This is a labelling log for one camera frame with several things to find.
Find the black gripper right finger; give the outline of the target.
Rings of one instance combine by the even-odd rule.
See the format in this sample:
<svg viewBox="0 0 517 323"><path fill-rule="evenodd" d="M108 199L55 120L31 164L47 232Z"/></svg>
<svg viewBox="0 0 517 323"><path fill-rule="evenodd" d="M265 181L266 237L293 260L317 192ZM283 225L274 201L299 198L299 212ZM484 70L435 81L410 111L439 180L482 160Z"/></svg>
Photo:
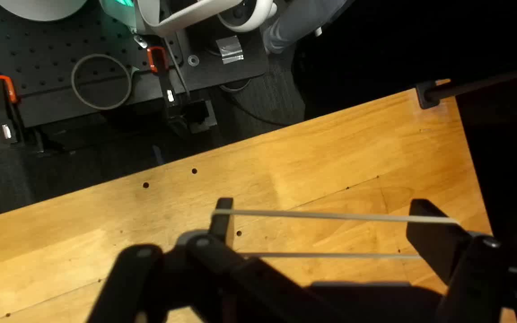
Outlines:
<svg viewBox="0 0 517 323"><path fill-rule="evenodd" d="M448 286L437 323L498 323L507 277L502 244L491 235L473 235L430 199L414 199L410 214L421 217L406 239Z"/></svg>

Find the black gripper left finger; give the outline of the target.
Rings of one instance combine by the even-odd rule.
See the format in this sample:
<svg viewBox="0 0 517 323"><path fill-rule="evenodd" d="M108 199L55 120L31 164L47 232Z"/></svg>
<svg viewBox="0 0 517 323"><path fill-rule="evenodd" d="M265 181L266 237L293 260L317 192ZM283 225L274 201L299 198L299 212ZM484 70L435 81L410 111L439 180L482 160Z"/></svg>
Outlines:
<svg viewBox="0 0 517 323"><path fill-rule="evenodd" d="M157 244L123 250L87 323L166 323L191 307L205 323L234 323L236 302L220 286L232 255L232 198L220 198L209 230L189 232L171 251Z"/></svg>

